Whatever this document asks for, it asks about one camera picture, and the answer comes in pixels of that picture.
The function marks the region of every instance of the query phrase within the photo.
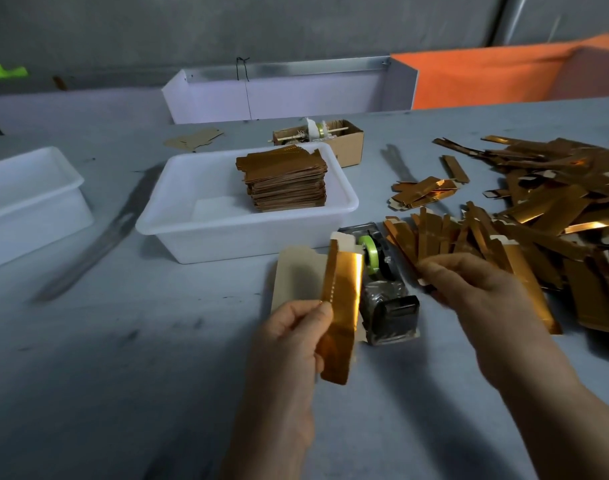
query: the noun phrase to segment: tape roll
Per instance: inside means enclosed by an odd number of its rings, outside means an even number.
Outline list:
[[[361,236],[358,240],[359,244],[366,249],[366,270],[369,274],[375,274],[379,271],[380,265],[378,261],[378,249],[375,247],[375,242],[370,235]]]

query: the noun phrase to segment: table surface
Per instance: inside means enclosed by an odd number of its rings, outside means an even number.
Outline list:
[[[347,224],[381,221],[396,180],[444,175],[447,137],[491,148],[486,134],[609,146],[609,98],[347,116],[364,129],[360,199]],[[218,123],[202,151],[267,145],[298,119]],[[276,256],[180,265],[155,237],[131,232],[60,297],[36,294],[118,214],[141,171],[174,154],[170,137],[208,125],[0,137],[0,158],[54,145],[85,178],[96,222],[0,267],[0,479],[209,479],[226,448],[252,330],[266,316]],[[430,206],[459,215],[500,175],[458,155],[471,178]],[[609,404],[609,344],[551,299],[556,337]],[[360,344],[345,387],[319,382],[306,479],[535,478],[500,396],[481,376],[454,314],[420,293],[421,338]]]

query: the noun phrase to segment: right hand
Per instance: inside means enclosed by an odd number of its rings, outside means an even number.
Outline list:
[[[515,276],[468,253],[432,256],[418,270],[457,313],[480,370],[501,393],[577,382]]]

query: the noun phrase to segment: small cardboard box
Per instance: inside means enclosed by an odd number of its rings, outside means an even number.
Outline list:
[[[335,133],[337,137],[323,139],[323,143],[328,144],[335,154],[341,167],[358,165],[362,161],[362,146],[364,144],[364,131],[347,120],[327,121],[327,127],[332,130],[335,128],[348,129]],[[287,128],[273,132],[273,144],[276,146],[282,144],[294,143],[293,140],[278,141],[278,138],[286,136],[295,136],[298,132],[306,133],[306,126],[295,128]]]

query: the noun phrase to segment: orange cloth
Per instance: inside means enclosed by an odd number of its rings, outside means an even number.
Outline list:
[[[419,70],[413,109],[542,101],[578,47],[609,50],[609,34],[564,43],[392,54]]]

